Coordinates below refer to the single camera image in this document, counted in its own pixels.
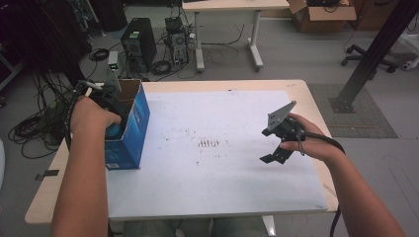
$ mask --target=computer case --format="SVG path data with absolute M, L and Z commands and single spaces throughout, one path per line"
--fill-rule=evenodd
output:
M 121 38 L 130 67 L 148 72 L 157 52 L 151 22 L 148 18 L 133 18 Z
M 180 17 L 166 18 L 165 23 L 173 63 L 181 67 L 189 62 L 187 32 Z
M 120 0 L 89 1 L 104 31 L 115 32 L 126 27 L 126 13 Z

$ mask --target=cardboard box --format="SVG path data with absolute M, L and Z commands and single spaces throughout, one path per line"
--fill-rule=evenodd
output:
M 303 33 L 341 32 L 347 21 L 355 21 L 355 9 L 349 0 L 336 8 L 308 7 L 304 0 L 289 0 L 293 23 Z
M 121 139 L 105 141 L 105 160 L 109 170 L 138 169 L 147 132 L 150 109 L 139 80 L 120 80 L 119 100 L 131 105 Z
M 349 24 L 357 31 L 379 31 L 392 13 L 398 0 L 353 1 L 357 20 Z

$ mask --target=desk leg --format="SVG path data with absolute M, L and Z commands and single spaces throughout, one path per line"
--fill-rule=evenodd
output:
M 201 44 L 199 15 L 199 12 L 195 12 L 195 37 L 197 39 L 197 45 L 195 47 L 195 56 L 197 59 L 197 70 L 198 72 L 203 72 L 206 67 L 204 66 L 203 46 Z
M 263 215 L 262 220 L 265 224 L 266 230 L 269 236 L 277 236 L 277 230 L 275 229 L 275 222 L 273 215 Z
M 261 55 L 259 54 L 258 47 L 256 46 L 256 37 L 258 36 L 259 20 L 261 17 L 261 10 L 255 12 L 255 19 L 253 22 L 252 39 L 249 40 L 250 50 L 252 51 L 253 58 L 255 59 L 256 71 L 263 67 Z

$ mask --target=office chair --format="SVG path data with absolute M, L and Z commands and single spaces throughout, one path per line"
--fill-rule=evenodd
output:
M 352 44 L 350 47 L 348 47 L 346 49 L 346 52 L 347 53 L 352 53 L 353 51 L 356 51 L 360 55 L 346 56 L 345 59 L 343 59 L 343 61 L 341 62 L 341 65 L 342 66 L 346 66 L 346 64 L 348 64 L 348 61 L 350 61 L 350 60 L 361 60 L 361 59 L 364 58 L 364 55 L 366 54 L 366 51 L 365 50 L 363 50 L 362 48 L 360 48 L 359 46 L 357 46 L 355 44 Z M 388 73 L 393 73 L 395 71 L 395 69 L 398 68 L 398 65 L 396 63 L 391 62 L 391 61 L 388 61 L 388 60 L 385 60 L 385 59 L 383 59 L 380 62 L 380 64 L 385 65 L 385 66 L 388 66 L 387 67 L 387 70 L 386 70 Z

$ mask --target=blue box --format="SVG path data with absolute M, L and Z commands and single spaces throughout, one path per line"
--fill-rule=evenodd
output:
M 120 80 L 120 84 L 123 88 L 120 101 L 133 99 L 133 104 L 121 139 L 105 141 L 106 166 L 109 170 L 138 169 L 150 109 L 139 80 Z

